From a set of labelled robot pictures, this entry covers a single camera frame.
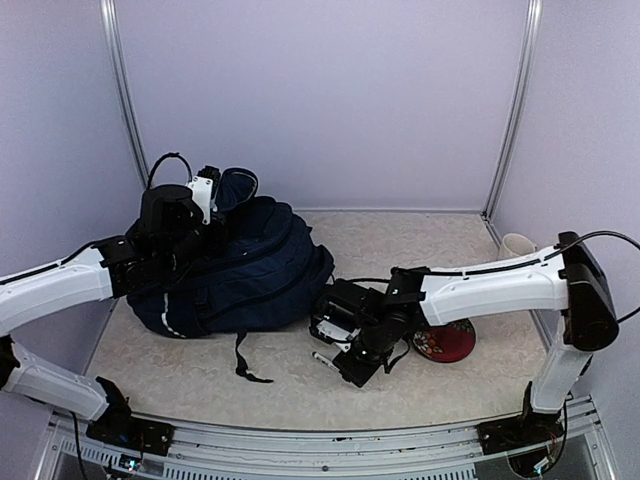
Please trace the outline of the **navy blue student backpack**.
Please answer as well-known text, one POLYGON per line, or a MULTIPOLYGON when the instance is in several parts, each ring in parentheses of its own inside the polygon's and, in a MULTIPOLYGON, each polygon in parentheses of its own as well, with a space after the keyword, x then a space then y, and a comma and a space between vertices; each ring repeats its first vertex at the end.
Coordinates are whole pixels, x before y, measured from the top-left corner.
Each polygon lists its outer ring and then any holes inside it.
POLYGON ((275 331, 308 315, 334 270, 292 207, 257 193, 257 176, 225 170, 215 193, 228 228, 224 253, 201 257, 186 273, 126 298, 150 331, 171 339, 275 331))

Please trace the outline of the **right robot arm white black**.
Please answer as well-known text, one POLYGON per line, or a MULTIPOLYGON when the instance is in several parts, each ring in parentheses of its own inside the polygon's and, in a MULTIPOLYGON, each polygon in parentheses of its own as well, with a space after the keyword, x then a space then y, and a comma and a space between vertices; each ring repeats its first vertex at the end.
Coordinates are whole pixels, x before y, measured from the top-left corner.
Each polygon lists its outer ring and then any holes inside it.
POLYGON ((582 237, 562 232, 551 247, 485 264, 394 267, 385 291, 338 279, 314 307, 310 333, 336 345, 330 365, 364 386, 391 370, 395 345, 423 328, 516 311, 557 311, 561 321, 545 362, 524 394, 511 433, 523 444, 546 432, 592 355, 611 345, 619 321, 604 271, 582 237))

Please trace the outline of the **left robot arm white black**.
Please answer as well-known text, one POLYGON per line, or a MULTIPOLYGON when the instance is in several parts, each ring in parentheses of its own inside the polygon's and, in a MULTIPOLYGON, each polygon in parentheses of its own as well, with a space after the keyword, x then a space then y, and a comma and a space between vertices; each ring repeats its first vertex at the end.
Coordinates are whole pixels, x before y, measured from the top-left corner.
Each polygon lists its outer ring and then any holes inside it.
POLYGON ((17 328, 59 311, 117 299, 175 280, 224 228, 213 223, 215 182, 194 177, 143 195, 141 214, 125 235, 93 241, 64 259, 1 280, 1 389, 66 409, 121 445, 140 424, 117 386, 46 361, 14 341, 17 328))

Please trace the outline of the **red floral plate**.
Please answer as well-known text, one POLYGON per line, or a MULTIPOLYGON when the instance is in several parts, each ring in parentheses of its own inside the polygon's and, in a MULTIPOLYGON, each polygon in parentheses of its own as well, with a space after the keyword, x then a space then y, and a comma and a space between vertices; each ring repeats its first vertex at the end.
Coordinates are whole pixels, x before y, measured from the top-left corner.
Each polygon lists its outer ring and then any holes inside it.
POLYGON ((418 331, 412 338, 416 352, 436 363, 456 363, 468 357, 476 345, 476 331, 468 319, 418 331))

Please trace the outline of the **aluminium corner post right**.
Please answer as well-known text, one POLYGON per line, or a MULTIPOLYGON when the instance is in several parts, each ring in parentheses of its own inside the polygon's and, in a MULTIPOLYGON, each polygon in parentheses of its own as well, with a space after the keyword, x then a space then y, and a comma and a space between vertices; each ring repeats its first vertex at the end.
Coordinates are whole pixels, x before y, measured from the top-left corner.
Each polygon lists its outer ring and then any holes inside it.
POLYGON ((492 223, 496 216, 501 195, 506 185, 513 151, 516 145, 522 114, 526 104, 527 90, 536 51, 537 37, 541 24, 543 2, 529 0, 527 15, 516 72, 514 91, 508 111, 506 127, 502 138, 497 166, 489 193, 483 208, 483 217, 492 223))

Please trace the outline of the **aluminium corner post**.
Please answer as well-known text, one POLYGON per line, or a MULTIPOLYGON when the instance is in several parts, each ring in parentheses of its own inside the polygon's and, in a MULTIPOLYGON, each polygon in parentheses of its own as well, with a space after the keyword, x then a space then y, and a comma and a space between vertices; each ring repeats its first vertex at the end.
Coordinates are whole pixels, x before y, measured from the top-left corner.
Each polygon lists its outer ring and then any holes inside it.
POLYGON ((537 37, 541 24, 543 2, 529 0, 527 15, 516 72, 514 91, 508 111, 506 127, 502 138, 497 166, 489 193, 483 208, 483 217, 492 223, 496 216, 501 195, 506 185, 513 151, 516 145, 522 114, 526 104, 527 90, 536 51, 537 37))
POLYGON ((150 170, 145 158, 134 103, 129 88, 116 2, 114 0, 101 0, 100 11, 115 79, 117 99, 120 105, 131 153, 133 155, 134 168, 141 185, 145 187, 149 180, 150 170))

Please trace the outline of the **aluminium front rail frame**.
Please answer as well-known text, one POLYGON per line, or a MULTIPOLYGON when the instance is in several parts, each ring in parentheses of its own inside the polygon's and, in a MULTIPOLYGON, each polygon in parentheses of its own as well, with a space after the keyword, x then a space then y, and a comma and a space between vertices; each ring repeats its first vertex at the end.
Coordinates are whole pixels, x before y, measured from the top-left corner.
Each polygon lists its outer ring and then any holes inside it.
POLYGON ((166 455, 85 437, 53 414, 34 478, 512 479, 509 462, 536 446, 487 454, 475 421, 386 430, 304 432, 172 420, 166 455))

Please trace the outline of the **aluminium corner post left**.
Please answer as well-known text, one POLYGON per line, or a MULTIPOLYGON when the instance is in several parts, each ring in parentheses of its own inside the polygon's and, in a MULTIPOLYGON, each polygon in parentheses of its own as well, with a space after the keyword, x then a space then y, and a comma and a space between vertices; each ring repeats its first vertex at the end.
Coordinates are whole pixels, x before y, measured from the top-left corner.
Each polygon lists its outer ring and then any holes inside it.
POLYGON ((101 0, 100 11, 115 79, 117 99, 120 105, 131 153, 133 155, 134 168, 141 185, 145 187, 149 180, 150 170, 145 158, 134 103, 129 88, 116 2, 114 0, 101 0))

